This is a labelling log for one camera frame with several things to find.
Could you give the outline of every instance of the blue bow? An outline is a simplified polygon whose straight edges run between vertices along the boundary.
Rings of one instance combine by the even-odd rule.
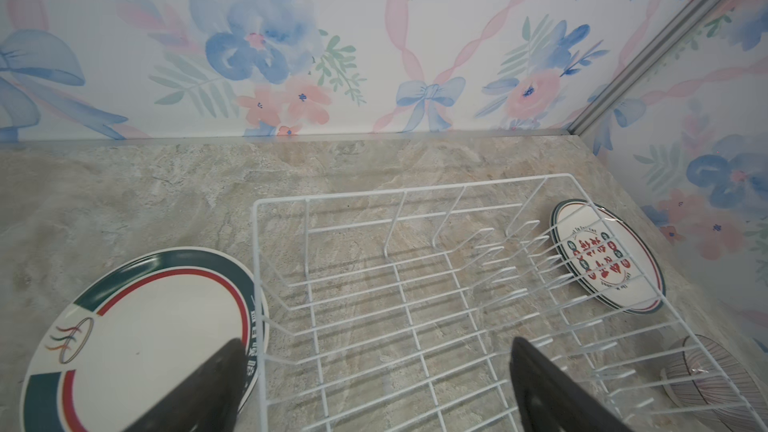
[[[63,96],[59,91],[30,79],[38,77],[68,86],[85,84],[77,57],[61,39],[44,30],[16,30],[0,44],[0,72],[10,72],[26,91],[66,116],[112,139],[124,139],[108,125],[125,122],[116,116]],[[11,126],[0,128],[0,142],[18,140],[18,129],[37,125],[40,111],[29,96],[0,77],[0,111]]]
[[[458,96],[464,91],[464,85],[467,81],[463,77],[454,77],[441,86],[433,83],[428,86],[425,82],[420,80],[410,80],[403,82],[397,89],[397,106],[405,107],[411,104],[416,104],[413,108],[410,120],[403,132],[410,132],[414,130],[416,126],[424,118],[424,109],[426,101],[429,101],[429,109],[427,112],[427,119],[429,120],[429,130],[432,132],[439,132],[446,130],[451,126],[447,123],[440,114],[437,112],[435,103],[440,105],[451,107],[458,100]]]

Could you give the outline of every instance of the ceramic plate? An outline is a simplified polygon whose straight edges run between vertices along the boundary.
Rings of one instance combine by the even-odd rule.
[[[263,294],[262,304],[266,315]],[[232,338],[249,355],[242,408],[256,383],[250,271],[208,248],[132,260],[92,284],[45,334],[24,379],[22,430],[123,430]]]
[[[601,292],[597,297],[613,308],[632,306],[627,312],[633,314],[656,312],[662,302],[655,298],[656,291],[648,282],[640,278],[627,283],[638,276],[639,265],[661,293],[666,294],[664,276],[648,246],[624,221],[598,206],[600,215],[611,221],[618,241],[626,250],[619,247],[616,241],[610,240],[610,232],[602,222],[593,224],[598,216],[592,208],[583,207],[584,204],[586,201],[580,199],[566,200],[552,211],[552,239],[555,242],[560,242],[560,237],[576,234],[565,245],[558,246],[560,254],[568,261],[568,269],[580,277],[579,283],[590,293]],[[597,248],[582,252],[592,247]],[[632,254],[638,264],[629,261],[628,254]]]

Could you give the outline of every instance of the bowl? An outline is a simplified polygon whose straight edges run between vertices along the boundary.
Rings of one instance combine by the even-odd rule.
[[[752,405],[763,422],[768,424],[768,405],[754,380],[744,366],[723,346],[703,335],[697,335],[706,350],[728,377],[735,383],[742,395]],[[690,337],[678,341],[672,348],[691,345]],[[700,374],[715,373],[714,365],[706,358],[700,348],[685,350],[671,356],[667,366],[661,371],[662,380],[692,377]],[[666,384],[664,390],[678,407],[695,407],[718,404],[731,404],[740,399],[721,375],[703,377],[676,384]],[[698,410],[693,412],[696,418],[707,427],[719,431],[752,432],[761,430],[752,413],[747,408],[727,408]]]

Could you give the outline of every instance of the decorated plate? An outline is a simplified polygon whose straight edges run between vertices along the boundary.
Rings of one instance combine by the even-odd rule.
[[[264,294],[262,304],[268,315]],[[136,258],[93,283],[45,334],[24,379],[22,430],[123,430],[232,338],[248,354],[242,408],[256,383],[253,275],[208,248]]]
[[[616,233],[618,241],[613,240],[602,222],[593,224],[598,216],[591,207],[583,207],[584,204],[586,201],[580,199],[566,200],[552,211],[550,222],[555,242],[560,242],[560,237],[566,238],[575,233],[565,244],[558,246],[567,261],[566,266],[590,293],[601,292],[597,298],[607,305],[613,308],[631,307],[627,312],[632,314],[656,312],[662,302],[656,298],[654,288],[642,278],[628,282],[639,277],[640,266],[661,293],[666,294],[664,276],[656,258],[624,221],[598,206],[600,216],[611,222]],[[629,254],[636,263],[628,259]]]

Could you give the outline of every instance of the wall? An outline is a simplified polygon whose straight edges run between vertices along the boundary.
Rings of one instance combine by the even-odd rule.
[[[558,128],[687,0],[3,0],[0,139]]]
[[[768,352],[768,0],[725,0],[587,144]]]

